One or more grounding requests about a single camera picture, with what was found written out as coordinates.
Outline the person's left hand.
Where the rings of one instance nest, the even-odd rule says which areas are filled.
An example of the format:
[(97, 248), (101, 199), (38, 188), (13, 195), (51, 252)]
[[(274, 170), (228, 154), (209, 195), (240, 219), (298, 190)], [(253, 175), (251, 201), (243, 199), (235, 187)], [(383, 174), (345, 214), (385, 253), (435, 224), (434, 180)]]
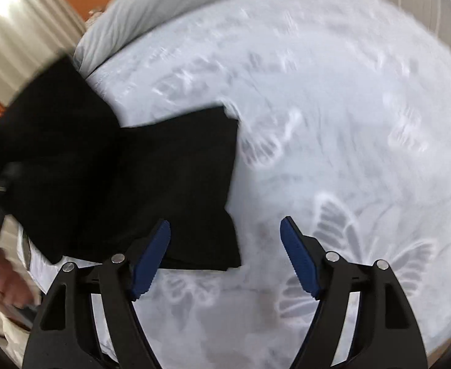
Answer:
[(9, 315), (10, 307), (24, 308), (35, 304), (35, 296), (24, 278), (0, 248), (0, 311)]

